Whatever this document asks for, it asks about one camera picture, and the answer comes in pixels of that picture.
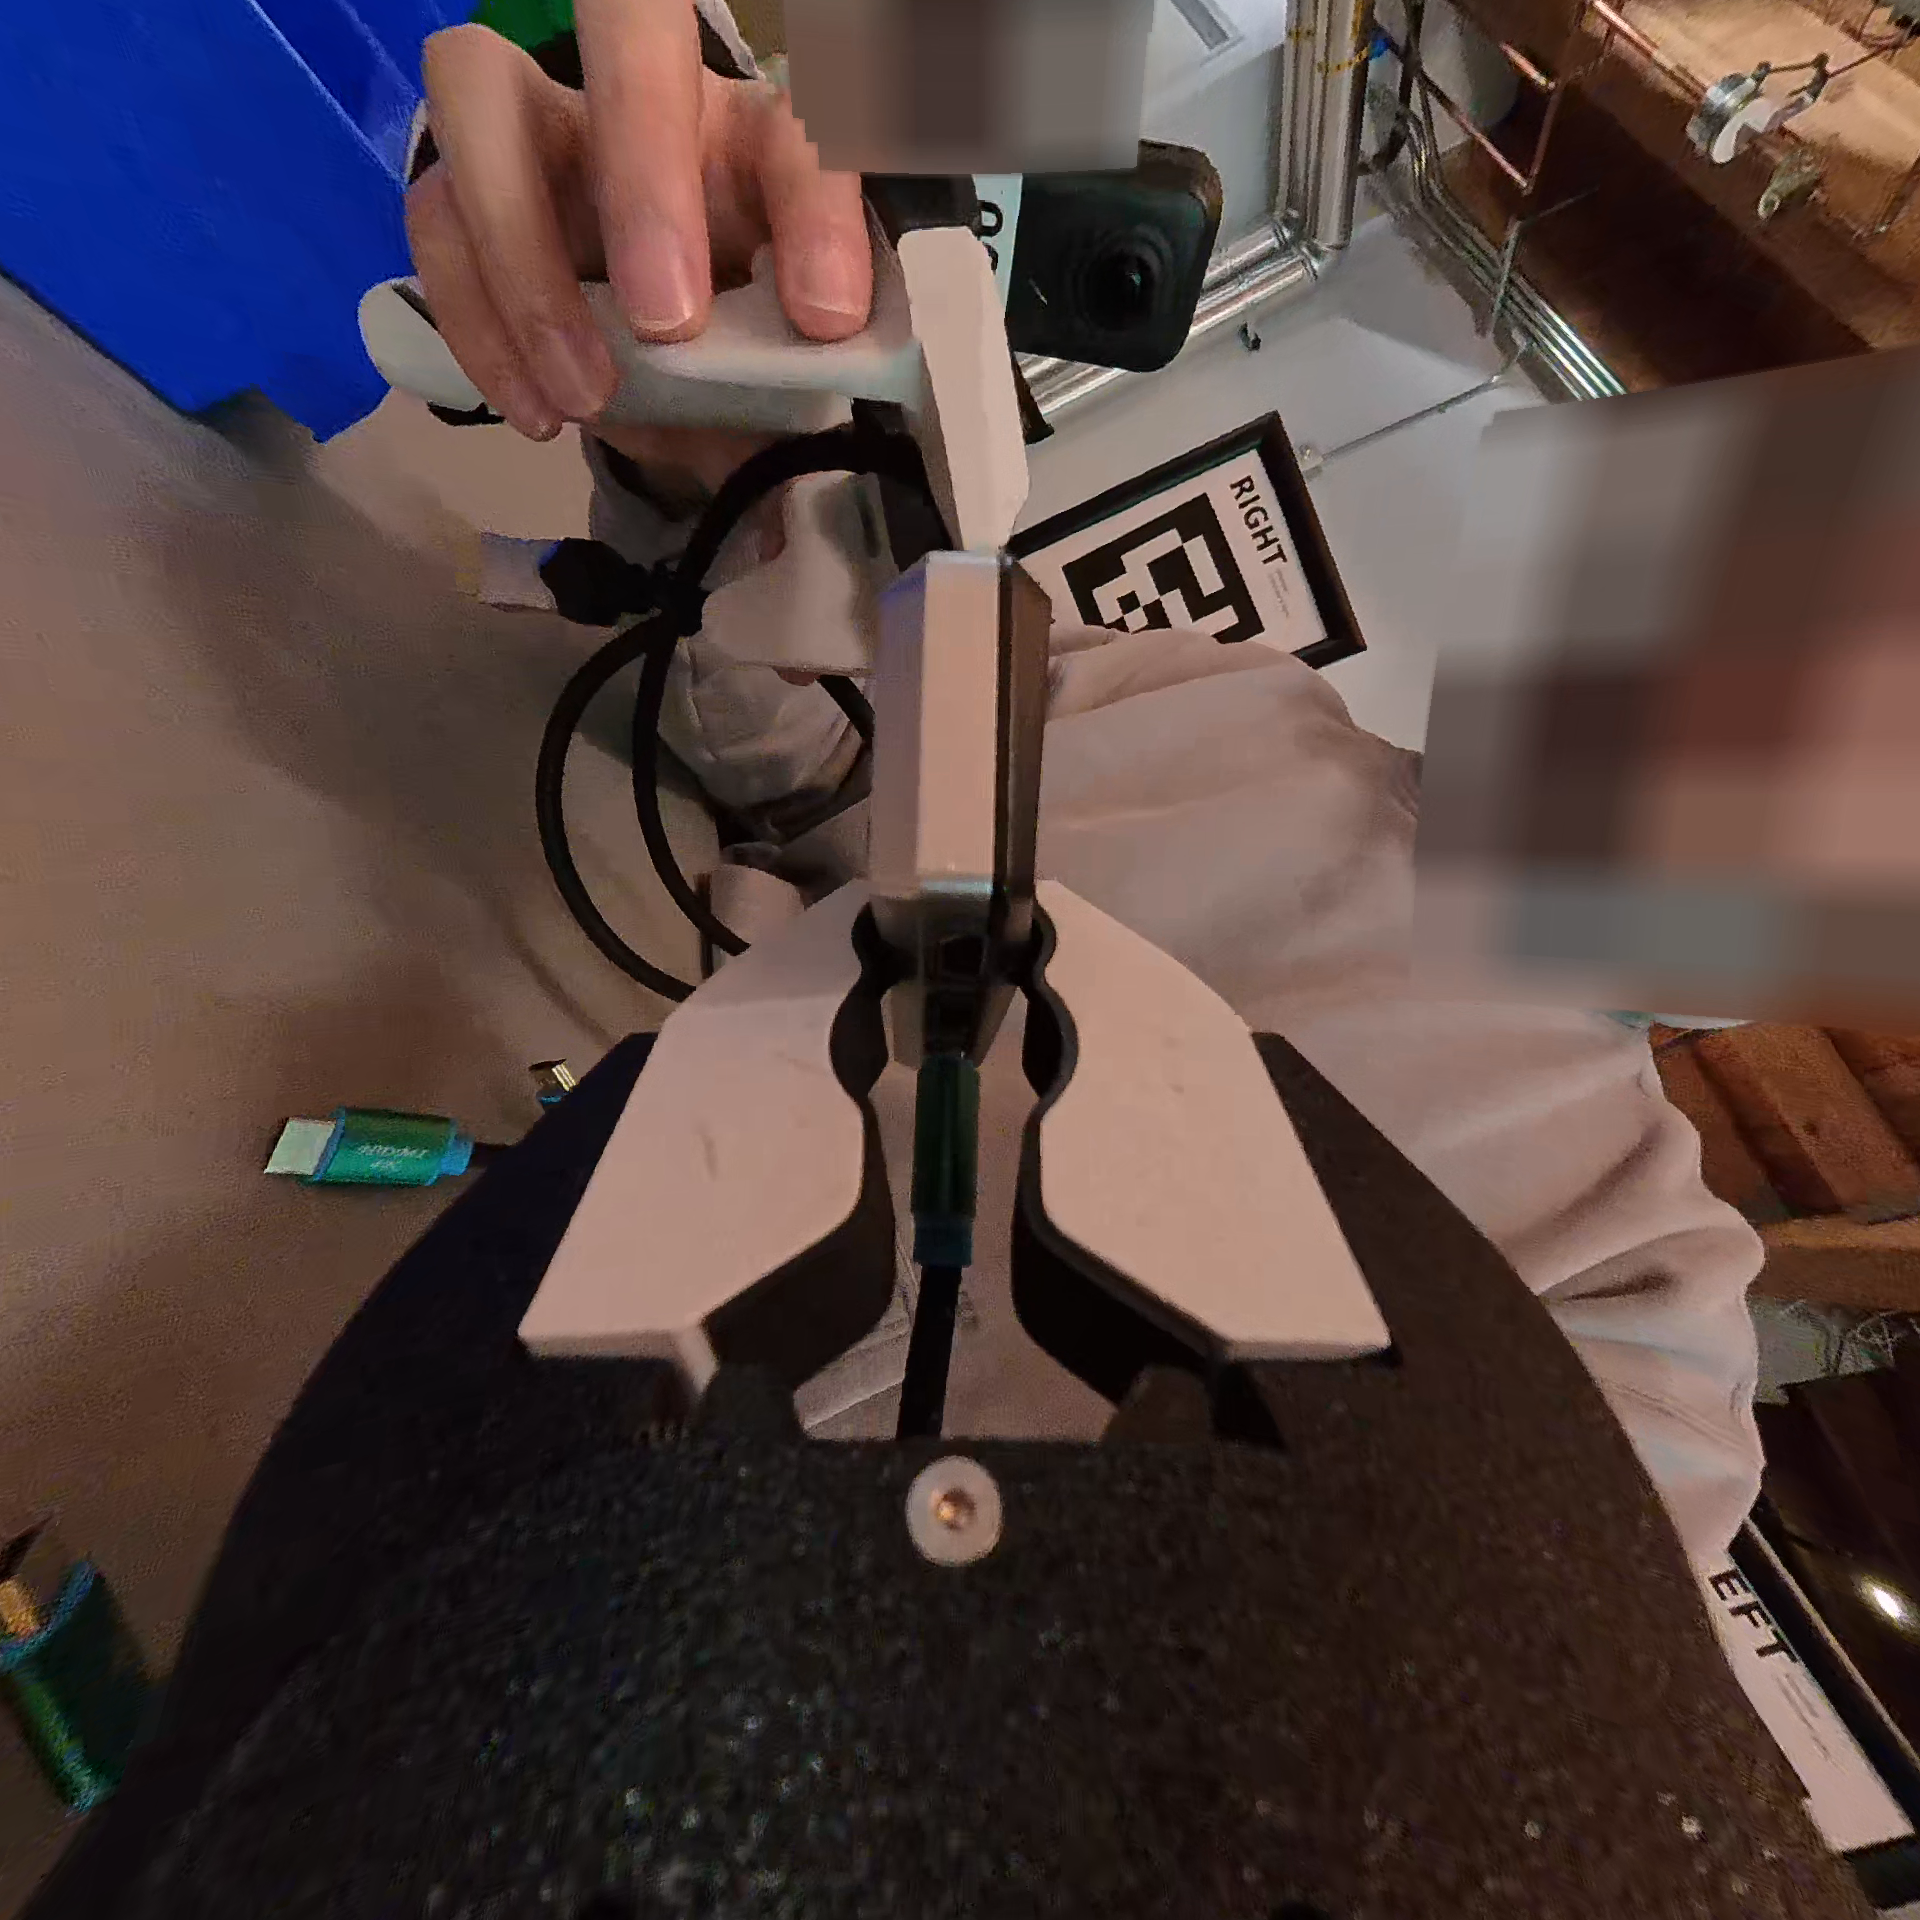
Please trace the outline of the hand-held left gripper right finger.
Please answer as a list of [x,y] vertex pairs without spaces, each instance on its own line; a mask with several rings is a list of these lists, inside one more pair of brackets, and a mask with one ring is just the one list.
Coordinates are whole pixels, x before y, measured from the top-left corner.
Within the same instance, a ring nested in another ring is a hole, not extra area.
[[1059,881],[1036,932],[1022,1207],[1039,1250],[1200,1361],[1387,1354],[1247,1021]]

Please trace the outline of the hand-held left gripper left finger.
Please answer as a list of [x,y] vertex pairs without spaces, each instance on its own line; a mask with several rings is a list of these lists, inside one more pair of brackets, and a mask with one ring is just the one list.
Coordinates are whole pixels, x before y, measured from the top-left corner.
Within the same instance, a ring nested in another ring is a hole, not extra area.
[[519,1322],[531,1355],[663,1361],[692,1397],[728,1368],[798,1389],[879,1327],[887,954],[853,881],[663,1021]]

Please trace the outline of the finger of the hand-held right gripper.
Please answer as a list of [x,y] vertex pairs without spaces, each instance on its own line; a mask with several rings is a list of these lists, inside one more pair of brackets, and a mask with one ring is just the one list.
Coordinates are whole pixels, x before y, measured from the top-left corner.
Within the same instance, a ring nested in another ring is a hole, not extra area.
[[1016,365],[988,250],[972,232],[926,226],[896,244],[923,365],[915,437],[950,547],[999,553],[1025,504]]
[[867,677],[897,578],[877,480],[792,480],[780,551],[712,589],[712,650],[791,677]]

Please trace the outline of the silver metal adapter block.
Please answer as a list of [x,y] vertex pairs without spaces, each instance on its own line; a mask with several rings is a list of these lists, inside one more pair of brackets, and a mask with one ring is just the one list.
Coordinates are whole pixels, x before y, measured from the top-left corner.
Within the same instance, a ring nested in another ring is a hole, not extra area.
[[982,1064],[1032,941],[1049,624],[1006,553],[935,551],[879,600],[867,883],[902,1067]]

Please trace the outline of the person's right hand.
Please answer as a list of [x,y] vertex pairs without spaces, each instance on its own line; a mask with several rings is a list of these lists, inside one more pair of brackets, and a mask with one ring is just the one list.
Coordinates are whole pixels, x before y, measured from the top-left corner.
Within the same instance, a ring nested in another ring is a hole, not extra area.
[[422,45],[437,156],[406,189],[422,298],[472,387],[526,440],[590,431],[660,489],[712,489],[751,437],[617,425],[617,370],[583,289],[640,340],[680,343],[769,250],[791,327],[859,335],[873,240],[780,87],[709,69],[691,2],[581,2],[581,85],[481,24]]

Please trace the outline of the grey conduit pipes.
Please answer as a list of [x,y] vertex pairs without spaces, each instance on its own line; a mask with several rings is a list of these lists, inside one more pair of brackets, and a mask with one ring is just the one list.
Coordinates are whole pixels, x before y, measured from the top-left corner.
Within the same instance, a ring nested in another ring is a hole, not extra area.
[[1436,136],[1397,96],[1368,85],[1365,111],[1398,138],[1398,156],[1365,159],[1368,193],[1415,250],[1467,301],[1479,336],[1499,349],[1547,400],[1625,395],[1621,376],[1520,269],[1520,240],[1489,240],[1445,178]]

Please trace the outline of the copper pipe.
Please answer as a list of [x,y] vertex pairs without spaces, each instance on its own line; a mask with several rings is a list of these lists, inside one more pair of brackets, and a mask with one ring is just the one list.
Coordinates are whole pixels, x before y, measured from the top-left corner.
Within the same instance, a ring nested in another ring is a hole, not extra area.
[[[1467,41],[1493,52],[1481,63],[1493,93],[1509,100],[1503,114],[1473,108],[1461,87],[1446,85],[1425,55],[1429,27],[1452,17]],[[1609,2],[1452,2],[1406,5],[1406,36],[1398,50],[1409,96],[1424,124],[1436,114],[1461,133],[1494,178],[1517,202],[1532,202],[1547,173],[1552,138],[1568,120],[1573,99],[1598,82],[1609,63],[1649,67],[1667,60],[1654,39]]]

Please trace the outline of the wooden shelf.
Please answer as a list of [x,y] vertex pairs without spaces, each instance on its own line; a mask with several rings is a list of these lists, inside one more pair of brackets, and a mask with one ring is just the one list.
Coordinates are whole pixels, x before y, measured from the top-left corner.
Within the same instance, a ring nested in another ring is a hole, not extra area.
[[1704,1184],[1763,1242],[1760,1402],[1916,1354],[1916,1036],[1654,1025],[1647,1043]]

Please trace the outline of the white ceiling lamp fitting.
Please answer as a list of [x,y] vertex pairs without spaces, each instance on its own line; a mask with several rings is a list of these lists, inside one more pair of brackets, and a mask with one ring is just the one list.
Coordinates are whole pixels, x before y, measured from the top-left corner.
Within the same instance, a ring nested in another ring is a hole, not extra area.
[[[1833,82],[1827,55],[1806,63],[1760,63],[1710,85],[1686,122],[1686,145],[1710,164],[1729,167],[1774,139],[1793,116],[1816,106]],[[1756,219],[1771,225],[1791,204],[1812,194],[1821,162],[1788,143],[1756,204]]]

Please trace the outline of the blue plastic bin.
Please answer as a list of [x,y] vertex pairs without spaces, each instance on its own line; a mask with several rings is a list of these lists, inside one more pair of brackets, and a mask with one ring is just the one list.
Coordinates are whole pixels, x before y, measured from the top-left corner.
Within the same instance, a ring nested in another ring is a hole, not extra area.
[[3,268],[185,417],[327,441],[388,394],[422,44],[455,2],[5,2]]

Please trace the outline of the silver metal duct pipes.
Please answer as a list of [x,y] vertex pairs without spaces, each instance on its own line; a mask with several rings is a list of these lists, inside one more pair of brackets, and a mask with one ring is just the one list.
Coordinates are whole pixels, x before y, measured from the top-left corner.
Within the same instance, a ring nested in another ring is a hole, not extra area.
[[1209,156],[1223,200],[1183,352],[1252,352],[1350,243],[1373,25],[1361,2],[1155,5],[1141,133]]

